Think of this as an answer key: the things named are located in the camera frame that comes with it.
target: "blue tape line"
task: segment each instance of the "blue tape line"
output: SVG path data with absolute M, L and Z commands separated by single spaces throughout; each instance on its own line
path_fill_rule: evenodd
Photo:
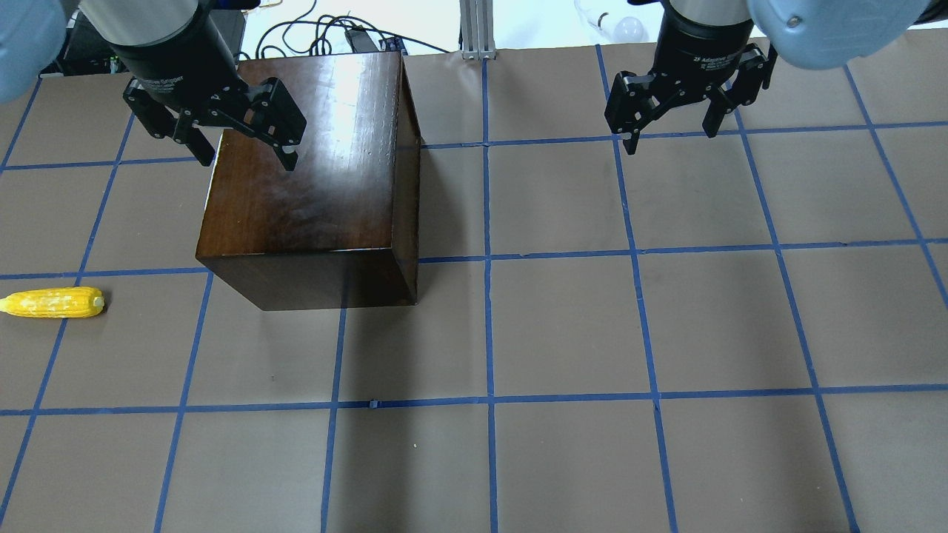
M 866 109 L 866 103 L 863 101 L 863 95 L 859 92 L 859 87 L 856 85 L 856 80 L 852 77 L 852 72 L 849 70 L 849 66 L 843 65 L 843 70 L 846 72 L 846 78 L 849 81 L 849 86 L 852 88 L 852 92 L 856 96 L 856 101 L 859 103 L 859 110 L 863 113 L 863 119 L 866 120 L 866 126 L 869 128 L 869 134 L 872 135 L 872 142 L 876 145 L 876 151 L 879 152 L 879 157 L 883 161 L 885 171 L 889 176 L 889 180 L 892 182 L 892 187 L 895 189 L 895 193 L 899 197 L 899 201 L 902 202 L 902 208 L 905 211 L 905 216 L 908 217 L 908 222 L 912 226 L 912 231 L 915 232 L 915 237 L 918 239 L 917 244 L 921 247 L 921 252 L 925 256 L 925 261 L 928 262 L 928 268 L 932 271 L 932 277 L 935 279 L 935 285 L 938 287 L 939 294 L 941 295 L 941 302 L 944 303 L 946 308 L 948 308 L 948 289 L 945 288 L 945 283 L 941 279 L 939 267 L 935 263 L 935 258 L 932 256 L 932 251 L 928 249 L 928 244 L 925 242 L 925 236 L 921 232 L 919 221 L 915 218 L 915 213 L 912 212 L 912 208 L 908 205 L 908 198 L 905 196 L 905 192 L 902 190 L 902 185 L 899 183 L 899 178 L 895 174 L 895 169 L 892 168 L 892 162 L 889 161 L 888 156 L 885 154 L 885 148 L 883 148 L 882 141 L 879 139 L 879 133 L 876 132 L 876 126 L 872 123 L 872 118 L 869 116 L 868 109 Z
M 75 414 L 155 414 L 177 413 L 173 405 L 139 405 L 127 407 L 57 407 L 39 411 L 40 416 L 61 416 Z
M 856 515 L 852 508 L 852 501 L 849 499 L 849 491 L 846 485 L 846 478 L 843 475 L 843 467 L 839 461 L 839 454 L 836 450 L 836 441 L 832 435 L 830 427 L 830 418 L 827 415 L 826 405 L 823 402 L 823 396 L 820 394 L 819 379 L 816 377 L 816 368 L 813 365 L 813 359 L 810 353 L 810 344 L 807 341 L 807 334 L 803 329 L 803 321 L 800 318 L 800 310 L 796 304 L 796 297 L 793 294 L 793 285 L 790 281 L 790 273 L 787 270 L 787 263 L 784 261 L 783 251 L 781 250 L 780 240 L 777 237 L 774 219 L 771 216 L 770 206 L 767 203 L 767 196 L 764 193 L 763 183 L 760 180 L 760 173 L 757 170 L 757 162 L 754 159 L 754 153 L 751 150 L 751 143 L 744 130 L 744 121 L 740 116 L 740 111 L 735 111 L 735 118 L 738 121 L 738 129 L 741 132 L 740 140 L 744 146 L 744 153 L 747 155 L 747 164 L 751 170 L 751 176 L 754 178 L 754 187 L 757 189 L 757 197 L 760 200 L 760 208 L 763 210 L 764 220 L 767 223 L 767 231 L 770 233 L 771 241 L 774 245 L 777 266 L 780 269 L 780 277 L 783 280 L 784 290 L 787 293 L 787 301 L 790 304 L 791 314 L 793 315 L 793 324 L 796 327 L 796 335 L 799 337 L 800 349 L 803 353 L 803 359 L 807 366 L 807 373 L 810 377 L 810 385 L 813 397 L 816 400 L 816 410 L 819 412 L 820 424 L 823 427 L 823 434 L 827 441 L 829 450 L 829 459 L 832 462 L 833 473 L 836 476 L 836 483 L 839 486 L 840 496 L 843 500 L 843 508 L 846 511 L 849 530 L 853 533 L 859 531 L 859 525 L 856 523 Z
M 813 389 L 753 389 L 746 391 L 679 391 L 662 393 L 662 399 L 753 398 L 766 396 L 806 396 Z
M 455 255 L 449 257 L 422 257 L 418 260 L 418 263 L 479 263 L 484 260 L 485 258 L 482 255 Z
M 599 75 L 602 78 L 606 99 L 609 99 L 609 85 L 606 78 L 606 63 L 602 56 L 602 46 L 595 47 L 596 58 L 599 62 Z M 622 202 L 623 221 L 626 225 L 626 237 L 629 240 L 629 249 L 637 250 L 635 233 L 632 231 L 632 220 L 629 215 L 629 199 L 626 195 L 626 177 L 622 169 L 622 155 L 619 151 L 618 138 L 612 139 L 612 154 L 615 157 L 615 173 L 618 177 L 619 199 Z M 648 314 L 646 312 L 645 295 L 642 291 L 642 276 L 639 267 L 638 253 L 629 255 L 632 262 L 632 280 L 635 286 L 635 301 L 638 304 L 639 323 L 642 328 L 642 341 L 646 352 L 646 367 L 648 369 L 648 388 L 652 400 L 652 413 L 655 419 L 655 436 L 658 442 L 659 462 L 662 469 L 662 484 L 665 488 L 665 507 L 668 513 L 668 527 L 672 533 L 678 532 L 678 517 L 675 511 L 674 492 L 671 487 L 671 471 L 668 467 L 668 450 L 665 445 L 665 423 L 662 419 L 662 397 L 659 392 L 658 377 L 655 373 L 655 358 L 652 353 L 651 335 L 648 329 Z
M 175 274 L 207 274 L 203 266 L 181 268 L 133 268 L 129 270 L 92 270 L 82 274 L 83 278 L 112 278 L 120 276 L 169 276 Z
M 901 385 L 847 385 L 820 387 L 823 395 L 864 395 L 926 393 L 948 391 L 948 383 L 906 383 Z M 813 389 L 734 389 L 712 391 L 662 391 L 662 399 L 744 398 L 762 396 L 813 395 Z M 408 409 L 420 407 L 446 407 L 453 405 L 500 405 L 517 403 L 567 403 L 583 401 L 651 401 L 651 392 L 640 393 L 583 393 L 573 395 L 501 395 L 501 396 L 455 396 L 441 398 L 417 398 L 399 400 L 309 401 L 288 403 L 251 403 L 220 405 L 188 405 L 185 413 L 249 413 L 259 411 L 322 411 L 331 409 Z M 162 414 L 177 413 L 174 405 L 122 406 L 122 407 L 57 407 L 39 409 L 37 416 L 64 416 L 86 414 Z M 4 409 L 0 416 L 29 416 L 31 409 Z
M 111 167 L 115 161 L 82 161 L 78 163 L 40 163 L 36 165 L 9 165 L 8 171 L 36 171 L 44 169 L 78 169 L 83 167 Z
M 484 351 L 487 377 L 488 401 L 494 397 L 494 311 L 490 300 L 491 291 L 491 246 L 490 246 L 490 105 L 487 60 L 481 61 L 481 113 L 483 119 L 483 315 Z M 487 465 L 490 486 L 490 531 L 500 531 L 497 502 L 497 423 L 494 404 L 487 405 Z
M 48 280 L 53 278 L 75 278 L 79 272 L 40 272 L 36 274 L 0 274 L 0 280 Z
M 322 473 L 322 498 L 319 510 L 319 531 L 326 533 L 329 524 L 329 495 L 333 480 L 333 457 L 336 450 L 336 418 L 339 403 L 339 385 L 342 380 L 342 353 L 346 339 L 346 309 L 339 310 L 339 328 L 336 334 L 336 366 L 333 370 L 332 409 L 329 411 L 329 430 L 326 433 L 326 460 Z
M 109 180 L 105 184 L 105 192 L 102 193 L 102 200 L 99 203 L 99 210 L 96 212 L 96 221 L 92 224 L 92 231 L 89 233 L 89 240 L 85 244 L 85 253 L 82 255 L 82 262 L 79 264 L 79 276 L 76 278 L 76 285 L 82 281 L 85 266 L 89 262 L 89 256 L 92 254 L 92 245 L 96 241 L 96 235 L 99 234 L 99 226 L 102 223 L 102 215 L 105 213 L 105 205 L 109 201 L 109 194 L 112 192 L 112 186 L 115 184 L 116 174 L 119 172 L 119 163 L 121 156 L 125 152 L 125 144 L 128 142 L 128 136 L 132 133 L 132 124 L 135 123 L 135 115 L 129 115 L 125 123 L 125 132 L 122 134 L 121 144 L 118 146 L 116 158 L 112 161 L 112 172 L 109 174 Z
M 600 249 L 590 251 L 549 251 L 537 253 L 502 253 L 492 255 L 491 261 L 518 261 L 521 259 L 563 259 L 571 257 L 614 257 L 630 255 L 627 249 Z
M 16 130 L 13 131 L 13 137 L 9 140 L 7 152 L 3 156 L 3 161 L 0 162 L 0 172 L 3 172 L 8 168 L 7 164 L 9 163 L 10 156 L 13 155 L 13 147 L 16 146 L 16 141 L 20 138 L 20 134 L 23 132 L 23 126 L 27 123 L 27 116 L 29 115 L 29 111 L 33 108 L 33 103 L 36 101 L 36 94 L 40 92 L 40 84 L 42 82 L 42 78 L 37 79 L 36 84 L 33 85 L 33 92 L 29 93 L 27 106 L 23 108 L 23 115 L 20 116 L 20 121 L 16 124 Z
M 508 395 L 497 396 L 494 403 L 566 403 L 576 401 L 651 400 L 652 393 L 584 393 L 576 395 Z
M 185 407 L 188 405 L 188 394 L 191 392 L 191 378 L 194 374 L 194 363 L 197 361 L 197 351 L 201 345 L 201 335 L 204 332 L 204 319 L 208 314 L 210 288 L 214 284 L 214 275 L 208 273 L 204 283 L 204 296 L 201 299 L 201 308 L 197 313 L 197 325 L 194 327 L 194 341 L 191 343 L 191 355 L 188 358 L 188 369 L 184 374 L 184 384 L 181 386 L 181 399 L 178 401 L 177 416 L 174 418 L 172 442 L 168 450 L 168 462 L 165 464 L 165 475 L 161 480 L 161 493 L 158 497 L 158 511 L 155 514 L 154 532 L 161 531 L 161 524 L 165 519 L 165 504 L 168 503 L 168 488 L 171 486 L 174 458 L 177 455 L 177 446 L 181 438 L 181 426 L 184 424 Z
M 66 324 L 69 319 L 60 321 L 59 331 L 56 333 L 56 341 L 53 342 L 52 352 L 49 354 L 49 361 L 46 363 L 46 370 L 43 372 L 43 379 L 40 381 L 40 390 L 36 393 L 36 399 L 33 401 L 33 409 L 30 411 L 27 429 L 24 431 L 23 440 L 20 442 L 20 449 L 16 453 L 16 461 L 13 463 L 13 471 L 7 481 L 7 490 L 3 495 L 3 503 L 0 504 L 0 527 L 3 526 L 4 518 L 7 516 L 9 499 L 13 495 L 13 487 L 16 485 L 16 478 L 20 475 L 20 468 L 23 466 L 23 460 L 27 455 L 27 446 L 29 439 L 33 435 L 33 426 L 36 424 L 36 417 L 39 415 L 40 405 L 43 403 L 43 396 L 46 395 L 46 386 L 49 385 L 49 377 L 52 376 L 53 366 L 56 364 L 56 357 L 59 355 L 60 346 L 63 344 L 63 335 L 65 334 Z
M 669 253 L 716 253 L 723 251 L 755 251 L 761 249 L 774 249 L 774 245 L 733 245 L 722 247 L 670 247 L 670 248 L 645 248 L 638 250 L 640 255 L 651 254 L 669 254 Z
M 188 157 L 155 157 L 152 159 L 123 159 L 123 165 L 150 165 L 152 163 L 191 163 L 197 161 L 194 156 Z

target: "black cable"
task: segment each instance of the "black cable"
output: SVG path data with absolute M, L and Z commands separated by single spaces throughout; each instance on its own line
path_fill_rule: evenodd
M 316 9 L 316 3 L 317 3 L 318 1 L 319 1 L 319 0 L 313 0 L 313 4 L 309 7 L 309 9 L 306 10 L 306 13 L 304 13 L 304 14 L 298 16 L 297 18 L 293 19 L 292 22 L 300 22 L 302 19 L 306 18 L 306 15 L 312 13 L 313 10 Z M 293 29 L 293 25 L 292 25 L 292 24 L 289 25 L 289 26 L 287 26 L 286 29 L 283 31 L 283 44 L 284 44 L 287 48 L 289 48 L 290 50 L 292 50 L 292 51 L 294 51 L 294 52 L 296 52 L 296 53 L 298 53 L 298 54 L 305 54 L 305 53 L 307 52 L 306 50 L 297 50 L 297 49 L 295 49 L 294 47 L 292 47 L 289 43 L 286 42 L 286 34 L 289 33 L 290 29 Z
M 329 20 L 329 22 L 324 23 L 324 22 L 321 22 L 323 18 L 329 18 L 330 20 Z M 380 36 L 382 36 L 383 39 L 385 38 L 386 35 L 389 35 L 389 36 L 392 36 L 392 37 L 398 37 L 399 39 L 402 39 L 403 41 L 409 41 L 409 42 L 411 42 L 411 43 L 416 43 L 417 45 L 426 46 L 426 47 L 428 47 L 428 48 L 431 48 L 432 50 L 437 50 L 437 51 L 442 52 L 442 53 L 445 53 L 445 54 L 450 53 L 449 50 L 445 50 L 444 48 L 441 48 L 441 47 L 439 47 L 439 46 L 435 46 L 435 45 L 432 45 L 432 44 L 430 44 L 430 43 L 426 43 L 426 42 L 424 42 L 424 41 L 420 41 L 420 40 L 418 40 L 418 39 L 413 39 L 413 38 L 411 38 L 411 37 L 406 37 L 405 35 L 401 35 L 401 34 L 399 34 L 399 33 L 394 33 L 394 32 L 391 32 L 391 31 L 386 31 L 386 30 L 384 30 L 384 29 L 378 29 L 378 28 L 376 28 L 375 25 L 373 25 L 372 23 L 370 23 L 370 22 L 368 22 L 368 21 L 365 21 L 365 20 L 363 20 L 363 19 L 360 19 L 360 18 L 358 18 L 358 17 L 353 17 L 353 16 L 350 16 L 350 15 L 339 15 L 338 17 L 334 17 L 334 16 L 331 16 L 331 15 L 321 15 L 320 18 L 319 18 L 319 20 L 318 20 L 318 21 L 315 21 L 315 22 L 314 22 L 314 21 L 310 21 L 310 20 L 291 20 L 291 21 L 286 21 L 286 22 L 280 22 L 279 24 L 275 24 L 275 25 L 271 26 L 270 28 L 268 28 L 268 29 L 264 32 L 263 35 L 261 35 L 260 41 L 257 42 L 256 57 L 257 57 L 257 59 L 262 59 L 262 57 L 261 57 L 261 53 L 262 53 L 262 51 L 263 51 L 262 47 L 263 47 L 264 40 L 266 39 L 266 36 L 267 36 L 267 35 L 269 35 L 271 32 L 273 32 L 273 31 L 274 31 L 275 29 L 277 29 L 277 28 L 291 27 L 291 26 L 293 26 L 294 24 L 304 24 L 304 25 L 308 25 L 308 26 L 315 26 L 315 27 L 316 27 L 316 32 L 317 32 L 318 37 L 317 37 L 317 39 L 316 39 L 315 41 L 313 41 L 313 43 L 310 45 L 310 48 L 309 48 L 308 50 L 299 51 L 299 50 L 296 50 L 295 48 L 290 48 L 291 50 L 293 50 L 294 52 L 299 53 L 299 54 L 309 54 L 309 55 L 313 55 L 313 48 L 314 48 L 314 47 L 317 47 L 319 43 L 324 42 L 324 45 L 320 45 L 320 47 L 325 48 L 325 49 L 327 49 L 328 51 L 325 52 L 325 53 L 318 53 L 318 55 L 329 55 L 329 54 L 332 53 L 332 45 L 329 43 L 328 39 L 326 39 L 326 33 L 328 32 L 329 28 L 330 28 L 330 27 L 335 27 L 335 28 L 347 28 L 347 29 L 352 29 L 352 28 L 355 27 L 355 25 L 352 24 L 353 21 L 359 22 L 359 23 L 361 23 L 361 24 L 364 24 L 364 25 L 368 26 L 368 27 L 369 27 L 369 30 L 374 31 L 375 33 L 379 34 Z M 322 31 L 322 34 L 321 34 L 321 35 L 319 35 L 319 27 L 320 27 L 320 26 L 325 27 L 325 28 L 323 28 L 323 31 Z M 272 46 L 272 47 L 278 49 L 280 52 L 283 52 L 283 51 L 282 51 L 279 47 L 277 47 L 277 46 L 273 46 L 273 45 L 268 45 L 268 46 Z
M 286 52 L 284 52 L 282 48 L 280 48 L 280 47 L 278 47 L 278 46 L 267 45 L 267 46 L 264 46 L 263 48 L 260 49 L 260 59 L 266 59 L 266 51 L 267 51 L 268 49 L 277 50 L 278 52 L 280 52 L 280 54 L 281 54 L 282 56 L 286 57 Z

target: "dark wooden box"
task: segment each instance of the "dark wooden box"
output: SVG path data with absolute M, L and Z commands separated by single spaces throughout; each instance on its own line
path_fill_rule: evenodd
M 397 52 L 247 61 L 306 116 L 296 170 L 226 131 L 196 257 L 263 310 L 417 301 L 418 121 Z

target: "yellow corn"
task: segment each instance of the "yellow corn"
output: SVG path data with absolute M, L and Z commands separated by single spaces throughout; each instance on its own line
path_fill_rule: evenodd
M 0 311 L 39 319 L 84 319 L 98 315 L 104 307 L 102 291 L 91 286 L 27 290 L 0 300 Z

